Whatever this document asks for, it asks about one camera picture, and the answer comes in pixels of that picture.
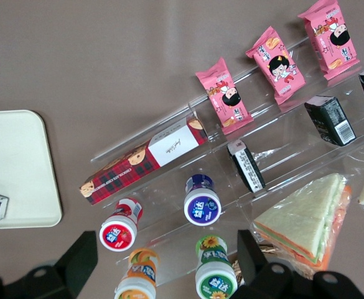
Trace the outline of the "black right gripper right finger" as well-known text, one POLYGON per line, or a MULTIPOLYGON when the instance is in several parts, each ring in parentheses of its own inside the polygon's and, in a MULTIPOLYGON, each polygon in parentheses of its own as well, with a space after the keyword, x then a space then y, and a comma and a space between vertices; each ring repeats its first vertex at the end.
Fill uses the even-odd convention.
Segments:
POLYGON ((314 298, 312 282, 283 263, 268 262, 249 230, 237 233, 237 257, 245 280, 237 298, 314 298))

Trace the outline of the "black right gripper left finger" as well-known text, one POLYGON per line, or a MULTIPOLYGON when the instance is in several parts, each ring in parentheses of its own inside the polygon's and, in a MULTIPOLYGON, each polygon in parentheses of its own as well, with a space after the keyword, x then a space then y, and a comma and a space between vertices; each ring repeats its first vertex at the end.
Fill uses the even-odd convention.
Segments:
POLYGON ((54 265, 29 271, 5 287, 6 298, 76 298, 98 263, 96 232, 85 231, 54 265))

